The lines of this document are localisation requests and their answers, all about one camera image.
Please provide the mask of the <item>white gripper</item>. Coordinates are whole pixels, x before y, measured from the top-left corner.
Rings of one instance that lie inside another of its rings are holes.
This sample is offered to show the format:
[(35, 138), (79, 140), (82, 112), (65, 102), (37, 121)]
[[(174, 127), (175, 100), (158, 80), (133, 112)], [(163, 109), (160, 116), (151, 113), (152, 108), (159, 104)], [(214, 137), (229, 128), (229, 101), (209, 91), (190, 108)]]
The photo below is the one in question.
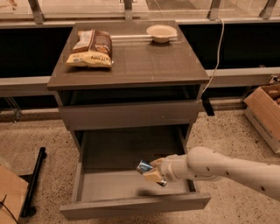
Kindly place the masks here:
[(160, 183), (163, 178), (167, 182), (177, 182), (179, 178), (175, 175), (172, 165), (178, 161), (178, 155), (170, 155), (168, 157), (161, 157), (150, 162), (150, 165), (155, 168), (159, 167), (159, 171), (147, 171), (143, 174), (146, 180)]

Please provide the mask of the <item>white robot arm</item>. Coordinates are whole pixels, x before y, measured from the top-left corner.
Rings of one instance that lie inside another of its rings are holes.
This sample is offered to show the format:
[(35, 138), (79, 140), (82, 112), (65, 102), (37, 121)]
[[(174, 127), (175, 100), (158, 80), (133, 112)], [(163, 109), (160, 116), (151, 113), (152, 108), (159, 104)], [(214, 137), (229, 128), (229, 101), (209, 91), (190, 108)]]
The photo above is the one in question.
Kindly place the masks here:
[(207, 147), (192, 148), (184, 155), (170, 155), (152, 161), (143, 176), (152, 182), (231, 179), (241, 185), (280, 200), (280, 166), (226, 157)]

